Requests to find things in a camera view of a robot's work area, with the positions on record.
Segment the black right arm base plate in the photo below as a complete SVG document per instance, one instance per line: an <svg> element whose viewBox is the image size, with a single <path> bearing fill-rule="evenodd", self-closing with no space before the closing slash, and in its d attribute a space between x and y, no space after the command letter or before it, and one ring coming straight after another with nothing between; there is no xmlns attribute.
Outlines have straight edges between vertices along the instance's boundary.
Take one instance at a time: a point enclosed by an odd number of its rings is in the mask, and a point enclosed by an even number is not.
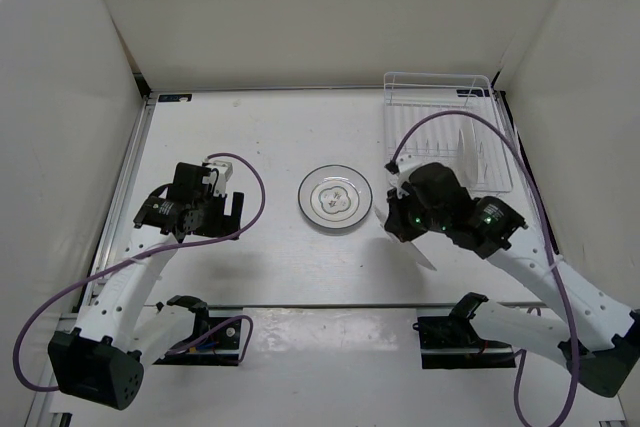
<svg viewBox="0 0 640 427"><path fill-rule="evenodd" d="M479 337L468 323L450 316L422 316L412 325L418 334L424 370L511 369L512 346Z"/></svg>

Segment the white plate teal clover design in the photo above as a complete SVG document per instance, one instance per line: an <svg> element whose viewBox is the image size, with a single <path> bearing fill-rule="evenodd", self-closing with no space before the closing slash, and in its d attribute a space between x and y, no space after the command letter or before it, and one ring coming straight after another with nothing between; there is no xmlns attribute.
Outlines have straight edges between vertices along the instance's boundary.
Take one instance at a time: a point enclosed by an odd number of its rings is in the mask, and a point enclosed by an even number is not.
<svg viewBox="0 0 640 427"><path fill-rule="evenodd" d="M338 234L356 229L367 218L373 206L373 190L356 169L328 164L302 179L297 203L308 224Z"/></svg>

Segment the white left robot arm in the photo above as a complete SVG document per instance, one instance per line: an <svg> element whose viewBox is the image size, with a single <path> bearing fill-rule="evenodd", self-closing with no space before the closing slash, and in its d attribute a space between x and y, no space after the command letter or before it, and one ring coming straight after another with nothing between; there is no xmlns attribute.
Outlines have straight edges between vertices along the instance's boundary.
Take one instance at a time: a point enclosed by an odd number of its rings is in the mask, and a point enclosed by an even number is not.
<svg viewBox="0 0 640 427"><path fill-rule="evenodd" d="M116 410L137 396L145 371L180 347L198 347L210 333L206 303L177 295L154 318L139 320L161 273L189 235L218 239L240 228L244 196L226 193L228 161L179 163L171 183L154 190L134 218L132 263L109 275L97 298L47 352L59 390Z"/></svg>

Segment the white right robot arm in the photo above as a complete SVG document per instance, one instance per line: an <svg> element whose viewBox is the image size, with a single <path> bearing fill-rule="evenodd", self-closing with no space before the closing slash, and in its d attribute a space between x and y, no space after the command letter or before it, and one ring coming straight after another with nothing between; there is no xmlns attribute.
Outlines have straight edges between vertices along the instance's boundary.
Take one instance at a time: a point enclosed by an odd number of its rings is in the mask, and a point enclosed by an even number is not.
<svg viewBox="0 0 640 427"><path fill-rule="evenodd" d="M603 293L561 258L548 260L543 236L494 196L472 197L449 167L402 158L390 161L384 230L411 245L426 233L446 236L502 270L555 313L534 318L478 293L450 311L449 334L460 346L499 341L571 369L578 382L606 398L616 396L639 361L639 314Z"/></svg>

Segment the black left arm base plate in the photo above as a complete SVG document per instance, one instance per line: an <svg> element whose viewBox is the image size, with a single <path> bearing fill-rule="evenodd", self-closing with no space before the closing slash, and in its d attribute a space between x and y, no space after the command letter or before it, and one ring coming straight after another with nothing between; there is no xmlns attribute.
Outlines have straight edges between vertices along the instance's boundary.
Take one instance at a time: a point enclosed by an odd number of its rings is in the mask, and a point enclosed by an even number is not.
<svg viewBox="0 0 640 427"><path fill-rule="evenodd" d="M254 332L254 321L246 314L209 317L196 322L194 334L156 360L163 366L237 367L245 359Z"/></svg>

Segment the white plate green red rim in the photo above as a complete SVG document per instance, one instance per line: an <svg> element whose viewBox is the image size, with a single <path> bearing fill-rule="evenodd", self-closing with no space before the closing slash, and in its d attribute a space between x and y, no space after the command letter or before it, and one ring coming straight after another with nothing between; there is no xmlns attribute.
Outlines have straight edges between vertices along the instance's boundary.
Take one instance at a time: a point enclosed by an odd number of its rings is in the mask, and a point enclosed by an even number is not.
<svg viewBox="0 0 640 427"><path fill-rule="evenodd" d="M383 211L374 206L374 214L391 241L417 265L436 271L432 262L414 244L414 241L427 232L430 225L429 215L422 206L414 188L409 185L409 177L424 164L411 161L403 165L396 164L398 172L395 186L387 191L386 206Z"/></svg>

